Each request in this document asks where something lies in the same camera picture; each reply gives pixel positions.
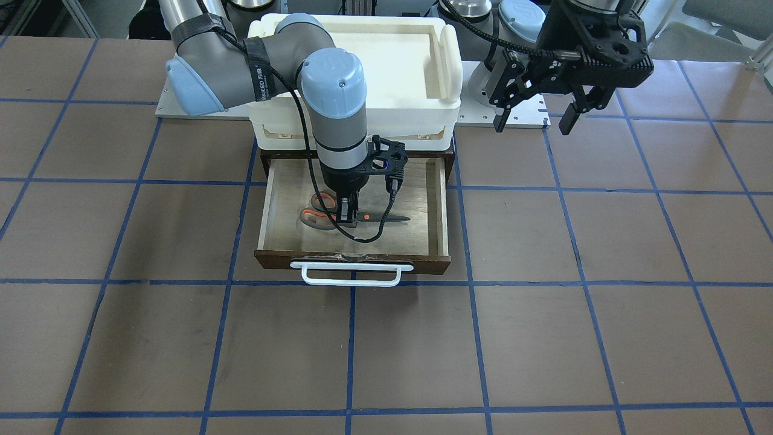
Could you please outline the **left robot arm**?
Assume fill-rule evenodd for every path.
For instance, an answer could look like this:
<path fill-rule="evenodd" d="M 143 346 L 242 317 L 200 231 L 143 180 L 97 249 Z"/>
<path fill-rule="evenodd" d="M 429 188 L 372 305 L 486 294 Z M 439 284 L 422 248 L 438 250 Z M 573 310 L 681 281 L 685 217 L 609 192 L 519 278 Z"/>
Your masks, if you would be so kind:
<path fill-rule="evenodd" d="M 632 1 L 439 1 L 431 13 L 455 27 L 462 59 L 478 63 L 469 89 L 494 110 L 497 132 L 531 97 L 571 94 L 559 122 L 568 135 L 655 69 Z"/>

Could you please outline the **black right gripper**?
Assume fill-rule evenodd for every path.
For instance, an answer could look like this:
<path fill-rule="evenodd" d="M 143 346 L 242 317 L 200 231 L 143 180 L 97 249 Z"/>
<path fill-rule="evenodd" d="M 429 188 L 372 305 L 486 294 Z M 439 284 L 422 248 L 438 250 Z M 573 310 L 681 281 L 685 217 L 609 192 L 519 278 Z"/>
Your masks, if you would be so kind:
<path fill-rule="evenodd" d="M 359 191 L 369 177 L 385 176 L 386 192 L 397 193 L 402 187 L 408 154 L 401 141 L 373 135 L 348 148 L 334 149 L 319 143 L 318 159 L 326 186 L 337 194 L 337 223 L 357 225 Z"/>

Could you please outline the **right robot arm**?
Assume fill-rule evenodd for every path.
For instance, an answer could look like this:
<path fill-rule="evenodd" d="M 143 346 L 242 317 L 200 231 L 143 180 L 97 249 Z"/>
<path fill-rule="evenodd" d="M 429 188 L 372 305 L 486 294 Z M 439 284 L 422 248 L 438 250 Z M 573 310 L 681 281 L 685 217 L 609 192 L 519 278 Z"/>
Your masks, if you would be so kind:
<path fill-rule="evenodd" d="M 400 143 L 368 140 L 364 67 L 337 47 L 312 16 L 293 13 L 274 35 L 237 39 L 219 1 L 162 1 L 164 25 L 176 47 L 165 71 L 188 115 L 210 115 L 290 92 L 304 136 L 315 140 L 321 175 L 336 195 L 330 218 L 356 225 L 358 194 L 372 175 L 386 175 L 391 196 L 408 159 Z"/>

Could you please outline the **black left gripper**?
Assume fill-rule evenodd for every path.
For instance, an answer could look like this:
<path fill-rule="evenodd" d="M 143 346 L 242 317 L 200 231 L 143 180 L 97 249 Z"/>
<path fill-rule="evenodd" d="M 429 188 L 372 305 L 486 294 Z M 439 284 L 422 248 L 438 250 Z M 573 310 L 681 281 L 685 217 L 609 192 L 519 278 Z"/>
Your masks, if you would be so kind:
<path fill-rule="evenodd" d="M 583 114 L 604 110 L 616 88 L 635 88 L 655 69 L 646 48 L 644 22 L 634 11 L 549 11 L 537 47 L 579 56 L 531 57 L 525 66 L 516 52 L 500 50 L 488 81 L 497 132 L 505 129 L 516 105 L 536 94 L 572 93 L 574 101 L 559 122 L 562 135 L 569 135 Z M 583 86 L 592 88 L 586 94 Z"/>

